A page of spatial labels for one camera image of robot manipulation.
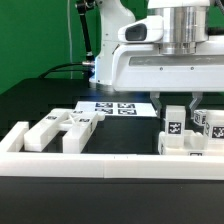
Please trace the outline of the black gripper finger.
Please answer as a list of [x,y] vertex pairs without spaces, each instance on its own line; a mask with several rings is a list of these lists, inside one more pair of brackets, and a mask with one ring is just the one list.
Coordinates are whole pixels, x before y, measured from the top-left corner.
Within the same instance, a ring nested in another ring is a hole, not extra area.
[[162,104],[160,102],[160,93],[159,92],[151,92],[150,93],[150,100],[155,108],[155,112],[157,117],[161,116],[161,109],[162,109]]
[[196,110],[197,106],[200,104],[203,98],[202,92],[193,92],[192,93],[192,101],[189,104],[189,110],[191,117],[194,117],[194,111]]

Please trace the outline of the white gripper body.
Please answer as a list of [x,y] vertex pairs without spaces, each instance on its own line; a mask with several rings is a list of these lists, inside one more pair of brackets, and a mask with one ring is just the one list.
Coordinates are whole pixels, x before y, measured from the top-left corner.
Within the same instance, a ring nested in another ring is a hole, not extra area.
[[210,36],[192,55],[162,55],[156,44],[126,44],[114,53],[116,91],[223,92],[224,36]]

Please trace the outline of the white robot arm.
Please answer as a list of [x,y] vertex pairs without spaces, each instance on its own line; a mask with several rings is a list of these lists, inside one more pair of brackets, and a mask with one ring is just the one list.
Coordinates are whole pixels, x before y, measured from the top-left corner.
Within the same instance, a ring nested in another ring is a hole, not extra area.
[[220,0],[149,0],[137,21],[120,0],[96,0],[101,51],[90,83],[118,92],[148,92],[160,109],[162,92],[190,92],[195,109],[204,92],[224,92],[224,31],[207,28]]

